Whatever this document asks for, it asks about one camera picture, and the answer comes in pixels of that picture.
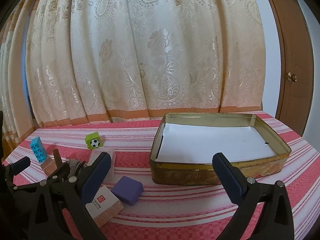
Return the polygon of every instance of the blue lego brick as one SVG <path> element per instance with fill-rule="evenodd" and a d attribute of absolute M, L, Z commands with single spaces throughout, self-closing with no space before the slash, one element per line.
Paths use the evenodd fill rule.
<path fill-rule="evenodd" d="M 42 145 L 40 137 L 36 137 L 31 140 L 30 148 L 33 151 L 39 163 L 43 163 L 48 157 L 47 152 Z"/>

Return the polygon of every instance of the white wall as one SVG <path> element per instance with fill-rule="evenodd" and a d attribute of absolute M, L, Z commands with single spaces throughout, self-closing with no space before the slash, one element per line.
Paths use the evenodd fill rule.
<path fill-rule="evenodd" d="M 269 0 L 256 0 L 266 44 L 266 78 L 262 97 L 263 111 L 275 117 L 278 106 L 281 57 L 276 21 Z"/>
<path fill-rule="evenodd" d="M 314 90 L 310 115 L 303 138 L 320 151 L 320 25 L 304 0 L 298 0 L 306 19 L 315 64 Z"/>

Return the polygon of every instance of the pink striped tablecloth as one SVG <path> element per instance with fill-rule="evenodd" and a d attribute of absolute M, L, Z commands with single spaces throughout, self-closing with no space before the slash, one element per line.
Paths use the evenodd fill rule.
<path fill-rule="evenodd" d="M 298 134 L 263 111 L 254 112 L 269 124 L 291 147 L 292 153 L 283 170 L 258 179 L 274 184 L 282 180 L 287 188 L 294 219 L 295 239 L 306 235 L 320 214 L 320 158 L 319 153 Z M 78 125 L 38 129 L 23 141 L 7 158 L 13 163 L 24 156 L 31 166 L 15 177 L 22 185 L 46 178 L 29 148 L 30 141 L 40 136 L 48 154 L 58 148 L 63 160 L 88 161 L 91 150 L 84 141 L 86 134 L 98 131 L 103 141 L 116 152 L 114 184 L 126 175 L 143 183 L 144 192 L 134 206 L 126 206 L 101 230 L 109 240 L 208 240 L 216 239 L 237 206 L 232 204 L 222 186 L 167 186 L 152 181 L 149 153 L 160 120 Z M 243 235 L 247 239 L 259 217 L 262 204 Z M 74 237 L 79 233 L 65 212 Z"/>

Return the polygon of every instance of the brown wooden stick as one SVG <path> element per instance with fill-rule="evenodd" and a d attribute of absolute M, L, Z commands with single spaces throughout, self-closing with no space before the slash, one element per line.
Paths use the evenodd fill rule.
<path fill-rule="evenodd" d="M 60 168 L 63 164 L 59 150 L 58 149 L 54 149 L 53 151 L 53 156 L 54 156 L 54 161 L 57 165 L 57 168 Z"/>

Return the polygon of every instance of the wooden door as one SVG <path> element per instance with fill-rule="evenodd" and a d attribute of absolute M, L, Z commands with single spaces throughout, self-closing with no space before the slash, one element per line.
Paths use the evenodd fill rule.
<path fill-rule="evenodd" d="M 297 0 L 269 0 L 278 29 L 281 83 L 276 118 L 302 136 L 309 117 L 314 62 L 309 30 Z"/>

